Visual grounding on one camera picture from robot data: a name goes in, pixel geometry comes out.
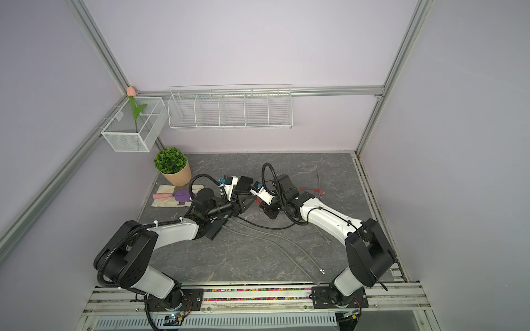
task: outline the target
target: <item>white wire basket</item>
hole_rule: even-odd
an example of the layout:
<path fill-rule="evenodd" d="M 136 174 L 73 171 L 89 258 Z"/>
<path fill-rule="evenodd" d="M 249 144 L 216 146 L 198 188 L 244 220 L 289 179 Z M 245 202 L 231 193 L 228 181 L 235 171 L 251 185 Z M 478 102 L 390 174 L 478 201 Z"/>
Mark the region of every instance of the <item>white wire basket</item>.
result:
<path fill-rule="evenodd" d="M 170 87 L 169 126 L 189 129 L 291 128 L 290 85 Z"/>
<path fill-rule="evenodd" d="M 135 97 L 136 105 L 146 103 L 137 118 L 138 131 L 133 117 L 133 108 L 127 100 L 103 128 L 101 134 L 115 151 L 149 152 L 167 121 L 167 111 L 161 97 Z"/>

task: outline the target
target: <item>floor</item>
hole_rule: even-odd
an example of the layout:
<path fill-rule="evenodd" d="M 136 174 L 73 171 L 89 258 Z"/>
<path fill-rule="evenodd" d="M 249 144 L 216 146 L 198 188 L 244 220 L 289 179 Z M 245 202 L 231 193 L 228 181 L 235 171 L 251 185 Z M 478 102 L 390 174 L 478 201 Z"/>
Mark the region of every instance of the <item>floor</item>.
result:
<path fill-rule="evenodd" d="M 371 217 L 349 153 L 192 154 L 188 157 L 193 175 L 206 173 L 214 178 L 222 178 L 225 174 L 244 175 L 259 181 L 261 181 L 262 164 L 269 162 L 277 174 L 288 174 L 299 190 L 319 188 L 318 171 L 320 190 L 324 192 L 321 196 L 322 202 L 354 218 L 366 220 Z M 205 178 L 197 180 L 196 183 L 213 188 Z M 162 184 L 170 185 L 162 175 L 159 175 L 152 193 L 156 193 L 156 189 Z M 151 207 L 152 202 L 152 198 L 147 201 L 140 223 L 175 219 L 186 211 L 186 208 Z M 264 226 L 278 227 L 290 224 L 284 214 L 280 214 L 276 220 L 267 218 L 255 203 L 241 216 Z M 247 228 L 241 223 L 244 222 L 231 219 L 226 225 L 234 231 L 274 241 L 307 274 L 275 244 L 226 229 L 222 229 L 213 241 L 203 237 L 161 247 L 153 253 L 150 265 L 181 282 L 330 282 L 347 267 L 344 246 L 324 231 L 320 234 L 314 225 L 293 226 L 286 230 L 258 230 L 297 243 L 310 254 L 318 267 L 289 241 L 257 232 L 254 228 Z M 323 275 L 319 268 L 323 268 L 326 274 Z"/>

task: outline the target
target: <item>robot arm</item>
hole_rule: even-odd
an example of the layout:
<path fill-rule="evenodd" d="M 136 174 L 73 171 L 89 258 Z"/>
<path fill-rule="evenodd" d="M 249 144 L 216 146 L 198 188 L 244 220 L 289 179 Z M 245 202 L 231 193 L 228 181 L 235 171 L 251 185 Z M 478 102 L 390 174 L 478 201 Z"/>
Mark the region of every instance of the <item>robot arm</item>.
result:
<path fill-rule="evenodd" d="M 261 199 L 260 207 L 269 218 L 276 218 L 279 211 L 284 210 L 288 216 L 320 227 L 346 248 L 349 266 L 330 284 L 329 299 L 333 304 L 342 306 L 350 301 L 356 290 L 363 286 L 372 287 L 397 261 L 394 250 L 375 220 L 364 222 L 328 207 L 312 194 L 299 192 L 285 174 L 278 176 L 274 185 L 276 196 L 258 182 L 251 189 Z M 284 200 L 283 205 L 278 192 Z"/>
<path fill-rule="evenodd" d="M 207 175 L 196 176 L 190 182 L 190 189 L 200 176 Z M 343 306 L 351 301 L 349 298 L 356 290 L 372 287 L 396 261 L 376 221 L 363 222 L 344 215 L 307 191 L 300 193 L 287 175 L 274 177 L 276 195 L 259 182 L 252 184 L 253 179 L 248 177 L 225 176 L 220 182 L 210 177 L 220 187 L 222 198 L 214 196 L 213 190 L 208 188 L 200 190 L 196 196 L 190 194 L 192 208 L 186 216 L 160 226 L 155 222 L 119 245 L 125 235 L 141 226 L 135 221 L 125 222 L 98 254 L 94 267 L 119 287 L 151 294 L 157 305 L 167 310 L 179 309 L 184 300 L 181 284 L 148 265 L 153 250 L 203 236 L 213 240 L 227 219 L 244 213 L 256 196 L 269 218 L 274 219 L 283 211 L 296 223 L 313 223 L 343 243 L 348 267 L 330 284 L 328 298 L 334 305 Z"/>

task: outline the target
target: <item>green artificial plant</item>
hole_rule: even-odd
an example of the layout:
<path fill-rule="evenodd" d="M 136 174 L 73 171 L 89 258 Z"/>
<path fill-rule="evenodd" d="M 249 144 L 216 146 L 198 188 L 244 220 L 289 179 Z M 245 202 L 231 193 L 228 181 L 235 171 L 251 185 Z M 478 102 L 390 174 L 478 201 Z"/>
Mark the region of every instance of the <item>green artificial plant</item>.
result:
<path fill-rule="evenodd" d="M 188 163 L 188 158 L 175 147 L 164 148 L 155 158 L 155 167 L 166 175 L 179 172 L 184 169 L 186 163 Z"/>
<path fill-rule="evenodd" d="M 137 106 L 132 96 L 129 96 L 129 102 L 131 103 L 132 107 L 132 118 L 134 118 L 134 126 L 136 127 L 136 133 L 138 133 L 138 123 L 136 122 L 136 119 L 138 118 L 138 115 L 140 115 L 142 110 L 144 110 L 144 108 L 147 106 L 147 103 Z"/>

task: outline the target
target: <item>red cable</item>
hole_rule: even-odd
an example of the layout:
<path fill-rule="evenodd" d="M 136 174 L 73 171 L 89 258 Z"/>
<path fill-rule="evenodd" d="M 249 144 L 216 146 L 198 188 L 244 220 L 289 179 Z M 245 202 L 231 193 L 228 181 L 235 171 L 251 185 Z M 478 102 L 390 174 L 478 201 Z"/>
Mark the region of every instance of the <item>red cable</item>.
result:
<path fill-rule="evenodd" d="M 320 194 L 324 194 L 324 192 L 317 190 L 317 189 L 303 189 L 303 190 L 300 190 L 299 192 L 306 191 L 306 190 L 311 190 L 311 191 L 319 192 Z"/>

